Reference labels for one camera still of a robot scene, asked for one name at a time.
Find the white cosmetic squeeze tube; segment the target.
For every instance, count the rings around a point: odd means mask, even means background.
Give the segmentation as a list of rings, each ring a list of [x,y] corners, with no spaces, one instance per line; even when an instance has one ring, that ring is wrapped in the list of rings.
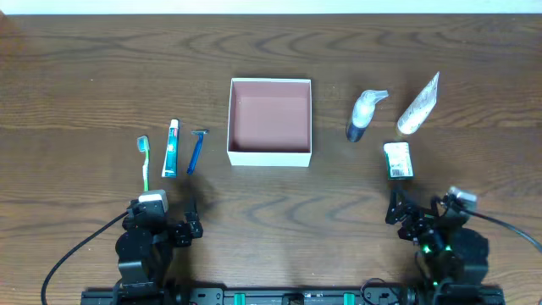
[[[399,118],[396,128],[401,135],[407,136],[416,132],[434,109],[437,103],[439,77],[440,73],[437,72]]]

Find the clear pump spray bottle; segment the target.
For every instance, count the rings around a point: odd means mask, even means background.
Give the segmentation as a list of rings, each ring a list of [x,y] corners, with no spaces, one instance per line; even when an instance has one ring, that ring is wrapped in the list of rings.
[[[389,96],[387,90],[366,90],[356,100],[351,118],[346,125],[346,138],[350,142],[358,142],[373,118],[376,104]]]

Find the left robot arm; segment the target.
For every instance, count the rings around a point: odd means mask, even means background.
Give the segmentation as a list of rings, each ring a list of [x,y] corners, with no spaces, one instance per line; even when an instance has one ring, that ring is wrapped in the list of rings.
[[[113,287],[112,304],[188,304],[190,290],[166,274],[174,249],[189,247],[203,236],[196,199],[185,202],[180,221],[169,217],[162,193],[132,200],[126,212],[124,234],[115,245],[121,279]]]

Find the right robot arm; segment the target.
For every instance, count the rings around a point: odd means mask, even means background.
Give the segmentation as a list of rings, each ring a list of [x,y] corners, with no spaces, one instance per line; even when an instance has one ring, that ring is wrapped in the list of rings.
[[[390,193],[385,223],[400,224],[398,236],[419,247],[415,263],[423,277],[406,290],[402,304],[484,303],[489,241],[464,227],[477,201],[472,193],[454,186],[443,197],[433,197],[429,208],[418,205],[402,189]]]

